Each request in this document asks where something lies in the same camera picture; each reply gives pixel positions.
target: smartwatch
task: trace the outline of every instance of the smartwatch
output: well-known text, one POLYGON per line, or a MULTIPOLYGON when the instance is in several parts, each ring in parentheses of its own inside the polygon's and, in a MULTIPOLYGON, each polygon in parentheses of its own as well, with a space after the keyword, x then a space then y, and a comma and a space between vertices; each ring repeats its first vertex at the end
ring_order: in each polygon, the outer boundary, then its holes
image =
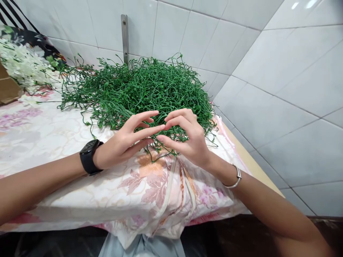
POLYGON ((93 176, 103 171, 99 170, 93 162, 93 155, 97 148, 102 144, 103 142, 101 142, 100 140, 94 139, 92 141, 89 141, 80 151, 82 166, 90 176, 93 176))

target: metal bracket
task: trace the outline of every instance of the metal bracket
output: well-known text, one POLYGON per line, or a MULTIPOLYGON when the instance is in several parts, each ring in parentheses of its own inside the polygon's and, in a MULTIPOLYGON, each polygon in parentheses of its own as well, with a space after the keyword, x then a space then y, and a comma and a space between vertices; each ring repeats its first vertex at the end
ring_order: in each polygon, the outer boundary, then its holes
POLYGON ((126 14, 121 15, 121 34, 123 36, 124 63, 129 66, 129 24, 126 14))

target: hand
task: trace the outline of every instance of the hand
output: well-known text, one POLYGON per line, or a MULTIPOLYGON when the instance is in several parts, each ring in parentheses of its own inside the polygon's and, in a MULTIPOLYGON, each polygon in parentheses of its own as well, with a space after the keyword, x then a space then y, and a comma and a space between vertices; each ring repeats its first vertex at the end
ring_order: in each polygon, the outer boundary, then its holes
POLYGON ((191 109, 181 109, 172 111, 164 119, 166 121, 165 129, 179 125, 187 132, 189 140, 186 142, 175 142, 167 136, 158 135, 157 139, 166 147, 182 153, 188 160, 195 165, 205 168, 210 159, 210 150, 208 150, 204 130, 197 122, 197 116, 191 109))
POLYGON ((153 140, 146 137, 163 130, 165 125, 149 127, 143 121, 149 123, 154 122, 150 117, 156 116, 157 114, 158 111, 147 111, 132 115, 113 137, 96 150, 93 156, 95 166, 100 170, 111 168, 116 164, 128 160, 143 147, 151 144, 153 140), (134 133, 137 127, 144 129, 134 133))

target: table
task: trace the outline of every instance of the table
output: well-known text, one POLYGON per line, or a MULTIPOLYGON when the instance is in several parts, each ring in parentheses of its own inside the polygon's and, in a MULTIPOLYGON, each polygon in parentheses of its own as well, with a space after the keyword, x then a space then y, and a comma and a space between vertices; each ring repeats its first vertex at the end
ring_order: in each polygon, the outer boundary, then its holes
MULTIPOLYGON (((60 97, 47 92, 0 107, 0 178, 73 154, 92 139, 80 110, 56 108, 60 97), (37 105, 36 101, 49 103, 37 105)), ((215 119, 218 146, 210 150, 278 191, 221 120, 215 119)), ((93 133, 104 142, 114 134, 97 127, 93 133)), ((152 164, 141 151, 113 169, 57 190, 0 231, 97 226, 118 236, 127 248, 138 233, 178 238, 184 226, 230 218, 246 210, 219 180, 182 155, 152 164)))
POLYGON ((261 181, 263 184, 268 186, 269 188, 273 189, 279 195, 284 195, 280 192, 280 190, 276 187, 276 185, 271 181, 271 179, 267 176, 267 174, 261 169, 261 167, 257 164, 257 162, 251 157, 248 151, 244 148, 244 146, 237 140, 237 138, 232 134, 232 132, 223 124, 226 133, 230 140, 234 143, 236 147, 236 151, 239 154, 240 158, 243 160, 245 165, 248 167, 249 171, 252 175, 261 181))

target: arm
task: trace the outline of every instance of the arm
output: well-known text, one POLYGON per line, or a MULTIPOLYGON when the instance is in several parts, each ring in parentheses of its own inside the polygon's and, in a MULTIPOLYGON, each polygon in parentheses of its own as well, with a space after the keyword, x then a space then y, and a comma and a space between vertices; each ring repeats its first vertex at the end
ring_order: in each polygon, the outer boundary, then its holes
MULTIPOLYGON (((153 122, 151 116, 158 111, 148 111, 133 115, 124 126, 105 144, 100 146, 93 161, 98 169, 107 169, 131 158, 152 139, 144 139, 164 129, 164 125, 149 128, 143 123, 153 122), (142 130, 134 133, 136 127, 142 130)), ((40 202, 44 197, 86 175, 79 153, 31 168, 0 179, 0 225, 40 202)))
MULTIPOLYGON (((165 130, 179 125, 187 132, 189 140, 181 143, 163 135, 157 136, 164 145, 182 153, 224 185, 231 186, 237 182, 236 168, 208 150, 203 129, 192 110, 173 111, 165 121, 165 130)), ((315 225, 260 181, 242 172, 242 179, 232 192, 275 234, 276 244, 283 256, 333 256, 315 225)))

